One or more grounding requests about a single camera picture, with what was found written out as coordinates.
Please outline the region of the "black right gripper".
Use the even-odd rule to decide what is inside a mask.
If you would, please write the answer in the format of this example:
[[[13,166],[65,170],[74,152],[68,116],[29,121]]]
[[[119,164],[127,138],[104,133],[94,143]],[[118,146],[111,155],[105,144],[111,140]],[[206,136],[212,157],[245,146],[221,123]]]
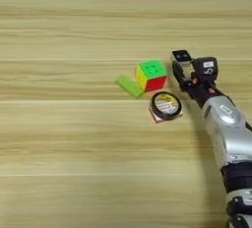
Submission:
[[[176,61],[172,62],[172,72],[180,88],[185,90],[200,107],[203,107],[210,98],[222,95],[222,92],[213,83],[186,77],[181,65]]]

